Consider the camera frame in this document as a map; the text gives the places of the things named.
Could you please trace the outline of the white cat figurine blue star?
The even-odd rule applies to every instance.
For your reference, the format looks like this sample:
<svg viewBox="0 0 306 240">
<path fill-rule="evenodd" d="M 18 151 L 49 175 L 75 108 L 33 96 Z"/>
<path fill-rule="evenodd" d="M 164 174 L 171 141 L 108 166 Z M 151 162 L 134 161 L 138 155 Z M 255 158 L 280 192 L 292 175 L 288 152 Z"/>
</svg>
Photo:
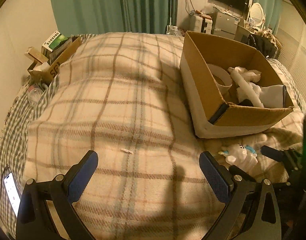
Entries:
<svg viewBox="0 0 306 240">
<path fill-rule="evenodd" d="M 225 157 L 226 163 L 235 165 L 244 172 L 249 172 L 257 164 L 257 153 L 249 145 L 232 144 L 223 147 L 218 154 Z"/>
</svg>

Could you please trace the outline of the white long tube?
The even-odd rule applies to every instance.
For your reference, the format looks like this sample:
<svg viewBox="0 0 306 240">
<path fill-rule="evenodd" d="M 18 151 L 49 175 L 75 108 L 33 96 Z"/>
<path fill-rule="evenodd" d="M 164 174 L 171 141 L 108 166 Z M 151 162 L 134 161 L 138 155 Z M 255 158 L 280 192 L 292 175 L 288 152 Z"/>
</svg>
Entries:
<svg viewBox="0 0 306 240">
<path fill-rule="evenodd" d="M 250 86 L 248 82 L 244 80 L 241 74 L 231 67 L 228 68 L 228 71 L 230 72 L 232 80 L 234 80 L 234 82 L 244 91 L 246 96 L 248 96 L 249 100 L 252 102 L 253 106 L 263 108 L 264 105 L 259 99 L 259 96 L 255 93 L 252 86 Z"/>
</svg>

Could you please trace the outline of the smartphone with lit screen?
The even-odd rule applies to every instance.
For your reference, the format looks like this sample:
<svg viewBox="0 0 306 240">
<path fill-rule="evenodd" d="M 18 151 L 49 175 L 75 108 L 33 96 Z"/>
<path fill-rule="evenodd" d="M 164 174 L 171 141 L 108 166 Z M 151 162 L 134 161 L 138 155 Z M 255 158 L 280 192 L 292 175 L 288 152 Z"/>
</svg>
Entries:
<svg viewBox="0 0 306 240">
<path fill-rule="evenodd" d="M 9 173 L 5 178 L 4 178 L 4 185 L 5 189 L 7 192 L 7 196 L 9 198 L 11 207 L 13 209 L 13 212 L 15 216 L 18 216 L 18 211 L 19 211 L 19 206 L 20 206 L 20 196 L 17 191 L 17 187 L 15 185 L 15 180 L 13 177 L 12 172 Z"/>
</svg>

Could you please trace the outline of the green checked bed sheet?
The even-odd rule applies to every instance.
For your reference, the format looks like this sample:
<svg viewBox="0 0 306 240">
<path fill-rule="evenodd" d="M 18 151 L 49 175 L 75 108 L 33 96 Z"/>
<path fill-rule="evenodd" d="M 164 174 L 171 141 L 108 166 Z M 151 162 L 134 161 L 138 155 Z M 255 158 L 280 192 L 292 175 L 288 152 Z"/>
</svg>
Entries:
<svg viewBox="0 0 306 240">
<path fill-rule="evenodd" d="M 5 190 L 4 178 L 12 173 L 17 189 L 23 190 L 22 176 L 27 157 L 28 125 L 42 115 L 54 97 L 59 77 L 56 76 L 34 107 L 29 103 L 27 94 L 32 83 L 31 78 L 27 78 L 19 90 L 6 116 L 0 137 L 0 219 L 12 237 L 15 236 L 17 218 Z"/>
</svg>

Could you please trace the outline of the brown cardboard box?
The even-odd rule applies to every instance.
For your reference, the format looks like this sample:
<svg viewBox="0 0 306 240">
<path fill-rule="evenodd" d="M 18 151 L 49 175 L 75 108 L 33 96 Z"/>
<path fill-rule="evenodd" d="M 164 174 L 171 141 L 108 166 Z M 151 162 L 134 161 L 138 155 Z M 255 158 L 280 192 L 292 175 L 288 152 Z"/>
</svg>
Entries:
<svg viewBox="0 0 306 240">
<path fill-rule="evenodd" d="M 235 40 L 188 31 L 180 70 L 199 138 L 263 132 L 293 111 L 268 60 Z"/>
</svg>

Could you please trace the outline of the white tape roll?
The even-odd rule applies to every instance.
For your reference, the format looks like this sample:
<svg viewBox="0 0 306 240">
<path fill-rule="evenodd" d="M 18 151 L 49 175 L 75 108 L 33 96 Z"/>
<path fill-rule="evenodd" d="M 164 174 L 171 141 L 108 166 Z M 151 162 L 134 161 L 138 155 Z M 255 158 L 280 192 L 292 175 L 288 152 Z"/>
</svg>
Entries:
<svg viewBox="0 0 306 240">
<path fill-rule="evenodd" d="M 231 88 L 233 81 L 226 70 L 214 64 L 208 64 L 208 68 L 216 81 L 216 85 L 222 95 Z"/>
</svg>

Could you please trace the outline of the black jacket on chair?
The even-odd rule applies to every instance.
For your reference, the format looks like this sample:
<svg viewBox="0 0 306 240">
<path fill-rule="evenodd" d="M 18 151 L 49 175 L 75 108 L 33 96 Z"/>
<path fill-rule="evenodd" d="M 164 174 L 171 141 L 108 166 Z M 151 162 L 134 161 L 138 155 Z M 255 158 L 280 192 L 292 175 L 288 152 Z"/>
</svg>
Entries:
<svg viewBox="0 0 306 240">
<path fill-rule="evenodd" d="M 249 34 L 247 44 L 254 47 L 267 59 L 277 59 L 281 51 L 281 43 L 269 31 Z"/>
</svg>

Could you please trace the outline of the plaid beige blanket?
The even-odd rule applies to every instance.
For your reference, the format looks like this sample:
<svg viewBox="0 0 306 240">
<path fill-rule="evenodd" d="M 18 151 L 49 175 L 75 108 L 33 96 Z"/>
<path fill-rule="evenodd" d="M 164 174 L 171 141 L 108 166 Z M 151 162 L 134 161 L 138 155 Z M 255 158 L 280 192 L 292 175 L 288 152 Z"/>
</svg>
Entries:
<svg viewBox="0 0 306 240">
<path fill-rule="evenodd" d="M 183 39 L 136 33 L 88 38 L 63 63 L 28 126 L 24 179 L 66 173 L 88 150 L 98 167 L 73 206 L 96 239 L 201 239 L 223 209 L 199 167 L 223 146 L 302 149 L 300 108 L 259 134 L 199 139 L 180 74 Z"/>
</svg>

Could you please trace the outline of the white oval mirror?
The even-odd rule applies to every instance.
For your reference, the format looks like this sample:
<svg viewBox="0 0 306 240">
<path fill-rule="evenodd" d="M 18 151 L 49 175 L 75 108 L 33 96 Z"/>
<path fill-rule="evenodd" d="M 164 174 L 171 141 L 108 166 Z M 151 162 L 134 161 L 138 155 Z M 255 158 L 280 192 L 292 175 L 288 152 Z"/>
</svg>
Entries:
<svg viewBox="0 0 306 240">
<path fill-rule="evenodd" d="M 253 3 L 249 10 L 248 22 L 252 27 L 262 29 L 265 23 L 265 13 L 260 3 Z"/>
</svg>

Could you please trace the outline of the grey mini fridge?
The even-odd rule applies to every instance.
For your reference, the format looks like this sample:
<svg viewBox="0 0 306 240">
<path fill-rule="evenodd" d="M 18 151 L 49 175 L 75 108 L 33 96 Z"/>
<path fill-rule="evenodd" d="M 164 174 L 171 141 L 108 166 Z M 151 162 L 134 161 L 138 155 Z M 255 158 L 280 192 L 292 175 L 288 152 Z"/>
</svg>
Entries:
<svg viewBox="0 0 306 240">
<path fill-rule="evenodd" d="M 222 12 L 215 12 L 212 15 L 211 34 L 233 40 L 235 38 L 238 19 Z"/>
</svg>

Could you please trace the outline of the bedside cardboard box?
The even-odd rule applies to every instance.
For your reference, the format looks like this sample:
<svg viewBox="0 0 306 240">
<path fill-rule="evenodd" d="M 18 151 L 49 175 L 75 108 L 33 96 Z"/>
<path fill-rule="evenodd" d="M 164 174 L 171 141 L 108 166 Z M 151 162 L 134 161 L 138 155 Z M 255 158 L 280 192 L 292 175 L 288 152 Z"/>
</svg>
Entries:
<svg viewBox="0 0 306 240">
<path fill-rule="evenodd" d="M 69 45 L 65 46 L 65 49 L 46 66 L 42 67 L 41 64 L 34 62 L 28 67 L 28 73 L 36 83 L 42 82 L 49 85 L 59 74 L 60 65 L 66 62 L 77 51 L 81 45 L 81 38 L 73 36 L 70 39 L 72 39 L 72 42 L 69 42 Z"/>
</svg>

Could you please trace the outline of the white suitcase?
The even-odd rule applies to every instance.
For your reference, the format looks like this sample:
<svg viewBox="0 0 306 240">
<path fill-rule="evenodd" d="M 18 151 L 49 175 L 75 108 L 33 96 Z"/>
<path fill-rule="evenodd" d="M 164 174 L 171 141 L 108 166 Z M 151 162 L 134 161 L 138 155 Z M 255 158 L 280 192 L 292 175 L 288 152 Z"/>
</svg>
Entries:
<svg viewBox="0 0 306 240">
<path fill-rule="evenodd" d="M 190 31 L 211 34 L 213 20 L 209 15 L 190 16 Z"/>
</svg>

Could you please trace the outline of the large clear water jug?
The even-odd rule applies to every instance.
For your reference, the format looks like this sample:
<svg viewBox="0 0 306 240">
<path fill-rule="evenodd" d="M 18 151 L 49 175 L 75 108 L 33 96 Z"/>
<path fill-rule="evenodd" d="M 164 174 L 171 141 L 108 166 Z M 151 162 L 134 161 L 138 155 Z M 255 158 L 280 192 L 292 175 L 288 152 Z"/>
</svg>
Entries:
<svg viewBox="0 0 306 240">
<path fill-rule="evenodd" d="M 167 31 L 166 31 L 165 34 L 166 35 L 177 36 L 177 37 L 182 37 L 181 31 L 178 29 L 177 26 L 174 26 L 174 25 L 168 25 L 167 26 Z"/>
</svg>

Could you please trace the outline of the green curtain at right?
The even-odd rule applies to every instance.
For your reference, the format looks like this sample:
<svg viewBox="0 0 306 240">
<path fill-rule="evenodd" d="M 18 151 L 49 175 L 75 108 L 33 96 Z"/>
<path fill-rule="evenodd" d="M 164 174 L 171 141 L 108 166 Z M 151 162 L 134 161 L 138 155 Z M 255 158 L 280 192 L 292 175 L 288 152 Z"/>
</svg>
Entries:
<svg viewBox="0 0 306 240">
<path fill-rule="evenodd" d="M 282 0 L 253 0 L 259 3 L 266 15 L 264 27 L 272 30 L 276 35 L 280 23 L 280 13 L 282 11 Z"/>
</svg>

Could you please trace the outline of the green curtain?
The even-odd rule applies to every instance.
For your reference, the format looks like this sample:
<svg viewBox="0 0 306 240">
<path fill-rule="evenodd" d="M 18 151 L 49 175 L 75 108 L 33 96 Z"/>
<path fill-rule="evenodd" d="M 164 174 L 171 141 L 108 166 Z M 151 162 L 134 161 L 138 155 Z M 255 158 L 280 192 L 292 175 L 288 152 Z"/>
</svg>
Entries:
<svg viewBox="0 0 306 240">
<path fill-rule="evenodd" d="M 66 36 L 163 34 L 176 23 L 177 0 L 51 0 L 51 5 L 58 31 Z"/>
<path fill-rule="evenodd" d="M 282 11 L 282 0 L 253 0 L 259 3 L 266 15 L 264 27 L 272 30 L 276 35 L 280 23 L 280 13 Z"/>
</svg>

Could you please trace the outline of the green white carton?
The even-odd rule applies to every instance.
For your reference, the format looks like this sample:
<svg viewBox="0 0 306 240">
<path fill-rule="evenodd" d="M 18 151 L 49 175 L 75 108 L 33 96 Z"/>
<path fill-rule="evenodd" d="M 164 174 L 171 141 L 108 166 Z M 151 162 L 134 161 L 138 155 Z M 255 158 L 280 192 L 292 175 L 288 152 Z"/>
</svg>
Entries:
<svg viewBox="0 0 306 240">
<path fill-rule="evenodd" d="M 60 45 L 62 41 L 66 41 L 68 38 L 61 34 L 59 31 L 55 31 L 41 46 L 41 53 L 48 57 L 54 49 Z"/>
</svg>

